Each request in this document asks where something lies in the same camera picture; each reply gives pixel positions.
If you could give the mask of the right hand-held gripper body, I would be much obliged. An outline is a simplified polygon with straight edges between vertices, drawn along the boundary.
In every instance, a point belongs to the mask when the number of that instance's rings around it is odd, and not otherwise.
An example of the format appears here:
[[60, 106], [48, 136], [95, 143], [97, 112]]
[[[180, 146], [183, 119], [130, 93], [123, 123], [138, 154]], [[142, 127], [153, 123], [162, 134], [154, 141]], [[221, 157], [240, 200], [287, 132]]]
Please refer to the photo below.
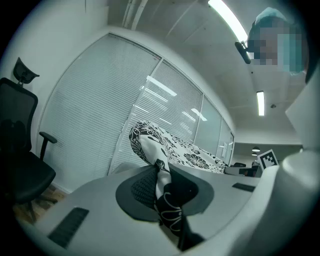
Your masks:
[[279, 165], [276, 155], [272, 149], [258, 155], [257, 161], [260, 165], [262, 172], [268, 167]]

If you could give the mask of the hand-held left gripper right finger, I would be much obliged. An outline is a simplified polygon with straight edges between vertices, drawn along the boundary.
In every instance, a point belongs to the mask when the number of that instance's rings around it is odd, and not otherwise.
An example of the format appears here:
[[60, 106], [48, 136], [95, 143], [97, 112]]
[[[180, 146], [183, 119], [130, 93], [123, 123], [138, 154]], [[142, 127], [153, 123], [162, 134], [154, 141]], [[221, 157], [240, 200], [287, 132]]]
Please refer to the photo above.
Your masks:
[[170, 164], [174, 200], [185, 216], [203, 213], [214, 199], [214, 189], [207, 181], [190, 174], [181, 165]]

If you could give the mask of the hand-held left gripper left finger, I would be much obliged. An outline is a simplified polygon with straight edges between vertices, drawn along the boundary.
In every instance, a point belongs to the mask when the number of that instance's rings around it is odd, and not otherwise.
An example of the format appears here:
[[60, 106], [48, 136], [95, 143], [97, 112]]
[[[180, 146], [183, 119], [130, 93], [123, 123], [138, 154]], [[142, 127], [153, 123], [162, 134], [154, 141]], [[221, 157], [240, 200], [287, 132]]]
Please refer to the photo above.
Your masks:
[[125, 179], [117, 187], [115, 198], [118, 206], [131, 218], [157, 223], [159, 214], [155, 210], [157, 168], [147, 165], [136, 169], [137, 173]]

